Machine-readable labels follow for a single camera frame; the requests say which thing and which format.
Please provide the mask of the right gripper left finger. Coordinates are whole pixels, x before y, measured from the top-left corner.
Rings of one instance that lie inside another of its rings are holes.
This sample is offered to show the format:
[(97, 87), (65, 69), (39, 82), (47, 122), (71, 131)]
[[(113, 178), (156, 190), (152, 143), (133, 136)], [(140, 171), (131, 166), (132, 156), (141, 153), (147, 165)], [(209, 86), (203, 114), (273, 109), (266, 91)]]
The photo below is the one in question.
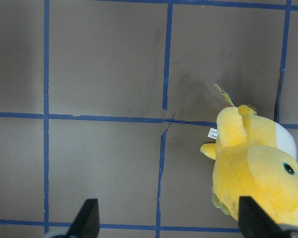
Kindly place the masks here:
[(97, 238), (100, 230), (98, 199), (87, 199), (70, 226), (68, 238)]

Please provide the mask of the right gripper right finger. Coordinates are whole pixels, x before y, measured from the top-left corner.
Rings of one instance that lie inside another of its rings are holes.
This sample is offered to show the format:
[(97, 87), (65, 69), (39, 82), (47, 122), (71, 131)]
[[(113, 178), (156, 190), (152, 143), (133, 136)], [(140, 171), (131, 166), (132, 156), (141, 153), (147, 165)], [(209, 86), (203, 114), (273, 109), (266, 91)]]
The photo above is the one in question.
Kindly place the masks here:
[(238, 227), (244, 238), (283, 238), (283, 231), (250, 196), (239, 198)]

